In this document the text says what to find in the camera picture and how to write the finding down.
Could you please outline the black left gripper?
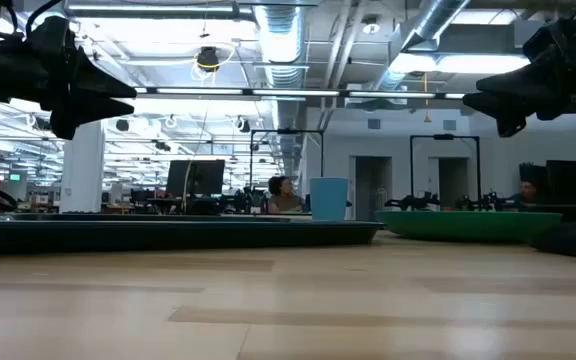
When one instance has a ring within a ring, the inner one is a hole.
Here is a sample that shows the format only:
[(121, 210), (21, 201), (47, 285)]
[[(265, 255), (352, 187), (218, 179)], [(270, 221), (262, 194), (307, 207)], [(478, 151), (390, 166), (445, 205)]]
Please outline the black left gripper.
[(0, 40), (0, 101), (18, 98), (51, 111), (51, 130), (57, 138), (72, 140), (81, 125), (134, 112), (132, 105), (115, 99), (72, 102), (72, 79), (76, 88), (99, 96), (136, 97), (132, 86), (98, 68), (82, 47), (72, 66), (72, 32), (63, 17), (46, 18), (25, 38), (11, 33)]

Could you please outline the green round plate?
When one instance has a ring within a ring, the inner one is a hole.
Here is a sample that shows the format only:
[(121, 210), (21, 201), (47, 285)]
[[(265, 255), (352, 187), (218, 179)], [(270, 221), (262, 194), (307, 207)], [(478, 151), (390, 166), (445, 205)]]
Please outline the green round plate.
[(558, 213), (477, 211), (379, 211), (378, 221), (412, 240), (525, 243), (561, 223)]

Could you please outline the blue plastic cup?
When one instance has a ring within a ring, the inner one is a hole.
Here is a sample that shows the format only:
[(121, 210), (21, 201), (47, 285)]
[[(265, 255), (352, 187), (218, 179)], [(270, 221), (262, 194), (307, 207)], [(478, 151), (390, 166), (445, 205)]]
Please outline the blue plastic cup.
[(320, 177), (310, 181), (310, 208), (316, 221), (343, 221), (346, 216), (348, 180)]

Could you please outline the dark green plastic tray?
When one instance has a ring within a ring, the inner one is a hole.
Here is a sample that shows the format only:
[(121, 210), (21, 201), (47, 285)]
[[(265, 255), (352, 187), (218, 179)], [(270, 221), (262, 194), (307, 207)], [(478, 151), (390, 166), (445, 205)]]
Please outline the dark green plastic tray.
[(0, 255), (369, 245), (378, 222), (277, 217), (0, 215)]

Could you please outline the white pillar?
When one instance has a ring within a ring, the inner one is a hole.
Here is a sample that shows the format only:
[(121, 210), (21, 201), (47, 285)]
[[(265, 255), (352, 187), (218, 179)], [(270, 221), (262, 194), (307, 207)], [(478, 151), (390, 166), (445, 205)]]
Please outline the white pillar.
[(65, 142), (59, 205), (61, 213), (97, 213), (101, 210), (104, 147), (102, 122), (79, 126), (74, 138)]

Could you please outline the person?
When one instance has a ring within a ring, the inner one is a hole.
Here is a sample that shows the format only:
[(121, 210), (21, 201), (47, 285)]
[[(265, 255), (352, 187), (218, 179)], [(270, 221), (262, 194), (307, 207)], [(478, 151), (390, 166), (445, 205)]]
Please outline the person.
[(539, 202), (539, 193), (535, 184), (531, 181), (520, 182), (519, 192), (510, 198), (511, 208), (515, 210), (526, 208), (528, 205)]
[(286, 176), (269, 179), (270, 198), (268, 212), (271, 214), (300, 213), (305, 210), (304, 200), (294, 193), (292, 180)]

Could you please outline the black computer monitor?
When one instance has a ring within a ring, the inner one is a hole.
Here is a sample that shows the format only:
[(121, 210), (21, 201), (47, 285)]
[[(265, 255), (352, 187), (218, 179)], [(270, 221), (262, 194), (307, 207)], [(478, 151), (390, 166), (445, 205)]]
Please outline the black computer monitor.
[(576, 205), (576, 161), (547, 160), (546, 169), (552, 203)]
[(221, 194), (224, 170), (224, 160), (174, 160), (169, 166), (166, 192), (176, 197), (184, 193)]

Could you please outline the black ceiling device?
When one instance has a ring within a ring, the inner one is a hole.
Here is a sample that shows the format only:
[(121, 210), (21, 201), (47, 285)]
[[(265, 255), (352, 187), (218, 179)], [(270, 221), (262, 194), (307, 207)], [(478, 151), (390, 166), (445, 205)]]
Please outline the black ceiling device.
[(199, 70), (212, 73), (219, 69), (219, 58), (216, 47), (202, 47), (196, 56), (196, 66)]

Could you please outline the black gantry frame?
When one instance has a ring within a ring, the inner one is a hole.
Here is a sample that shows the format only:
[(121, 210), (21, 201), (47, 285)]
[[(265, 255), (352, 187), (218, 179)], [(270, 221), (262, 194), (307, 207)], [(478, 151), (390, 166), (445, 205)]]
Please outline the black gantry frame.
[(271, 177), (287, 176), (308, 192), (312, 178), (324, 176), (324, 132), (308, 129), (253, 129), (248, 141), (248, 185), (266, 186)]
[(449, 133), (434, 134), (434, 135), (410, 135), (409, 136), (409, 189), (410, 194), (415, 195), (415, 162), (414, 162), (414, 140), (420, 139), (432, 139), (433, 141), (454, 141), (455, 139), (471, 139), (475, 142), (475, 161), (476, 161), (476, 189), (477, 189), (477, 200), (482, 199), (482, 188), (481, 188), (481, 138), (480, 136), (472, 135), (454, 135)]

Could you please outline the silver ventilation duct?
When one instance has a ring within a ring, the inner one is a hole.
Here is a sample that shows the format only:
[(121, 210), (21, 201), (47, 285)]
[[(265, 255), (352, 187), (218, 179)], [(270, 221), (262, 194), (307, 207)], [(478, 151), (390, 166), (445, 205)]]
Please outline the silver ventilation duct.
[(293, 6), (258, 6), (254, 14), (259, 25), (259, 44), (267, 63), (267, 82), (273, 88), (300, 88), (304, 70), (296, 66), (303, 59), (304, 13)]

